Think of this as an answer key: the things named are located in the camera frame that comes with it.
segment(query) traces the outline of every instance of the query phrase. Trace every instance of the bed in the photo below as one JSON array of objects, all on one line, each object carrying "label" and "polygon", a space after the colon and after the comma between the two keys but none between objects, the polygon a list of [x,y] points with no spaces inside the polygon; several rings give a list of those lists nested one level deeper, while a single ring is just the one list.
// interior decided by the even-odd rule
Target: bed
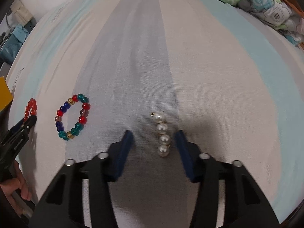
[{"label": "bed", "polygon": [[[118,226],[182,228],[198,186],[174,142],[168,157],[157,154],[150,113],[164,111],[172,138],[182,129],[215,159],[242,161],[283,222],[304,198],[303,74],[303,50],[217,0],[71,0],[39,21],[10,69],[9,127],[35,98],[37,123],[18,159],[34,202],[66,159],[91,159],[131,130],[124,174],[110,185]],[[88,122],[66,142],[54,117],[78,93],[90,100]],[[65,128],[78,112],[64,115]],[[220,196],[218,226],[223,207]]]}]

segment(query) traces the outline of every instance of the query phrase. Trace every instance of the multicolored beaded bracelet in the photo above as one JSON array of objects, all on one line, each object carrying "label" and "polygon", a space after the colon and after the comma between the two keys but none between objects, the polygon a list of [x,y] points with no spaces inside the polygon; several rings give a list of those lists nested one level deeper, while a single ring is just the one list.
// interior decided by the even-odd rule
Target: multicolored beaded bracelet
[{"label": "multicolored beaded bracelet", "polygon": [[33,98],[31,98],[31,100],[27,103],[27,107],[25,107],[23,122],[25,122],[29,118],[30,114],[31,116],[32,115],[36,116],[37,114],[37,101]]},{"label": "multicolored beaded bracelet", "polygon": [[[75,127],[71,129],[69,132],[64,132],[64,127],[62,126],[61,117],[67,110],[75,104],[75,102],[82,102],[82,110],[80,111],[80,117],[78,118],[78,122],[75,123]],[[57,116],[55,116],[55,125],[57,127],[58,135],[60,138],[68,141],[70,139],[74,139],[75,136],[79,135],[80,130],[83,130],[83,125],[87,122],[87,116],[89,114],[90,104],[88,103],[89,99],[83,94],[73,95],[73,97],[69,98],[64,104],[60,107],[60,110],[57,111]]]}]

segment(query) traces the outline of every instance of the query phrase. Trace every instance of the yellow box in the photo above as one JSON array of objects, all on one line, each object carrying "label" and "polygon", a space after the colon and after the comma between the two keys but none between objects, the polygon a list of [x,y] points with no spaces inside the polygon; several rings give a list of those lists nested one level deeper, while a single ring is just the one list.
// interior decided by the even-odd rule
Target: yellow box
[{"label": "yellow box", "polygon": [[13,96],[6,84],[4,77],[0,77],[0,114],[10,105]]}]

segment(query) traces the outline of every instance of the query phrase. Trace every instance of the pearl hair clip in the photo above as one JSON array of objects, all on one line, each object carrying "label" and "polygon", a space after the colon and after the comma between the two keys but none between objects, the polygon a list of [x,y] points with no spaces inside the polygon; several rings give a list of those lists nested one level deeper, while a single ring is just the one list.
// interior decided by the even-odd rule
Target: pearl hair clip
[{"label": "pearl hair clip", "polygon": [[153,120],[158,123],[156,126],[156,131],[161,136],[159,138],[159,142],[161,145],[158,147],[157,153],[161,157],[165,157],[169,154],[169,143],[170,143],[170,136],[166,134],[168,130],[168,125],[166,124],[165,114],[164,112],[155,112],[151,113],[151,116],[153,117]]}]

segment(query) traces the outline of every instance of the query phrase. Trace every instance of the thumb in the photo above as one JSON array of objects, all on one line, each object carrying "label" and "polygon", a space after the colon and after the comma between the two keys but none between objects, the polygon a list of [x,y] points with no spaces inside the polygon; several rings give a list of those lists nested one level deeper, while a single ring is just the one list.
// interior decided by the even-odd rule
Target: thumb
[{"label": "thumb", "polygon": [[20,181],[17,178],[8,179],[0,183],[0,187],[6,196],[11,195],[20,186]]}]

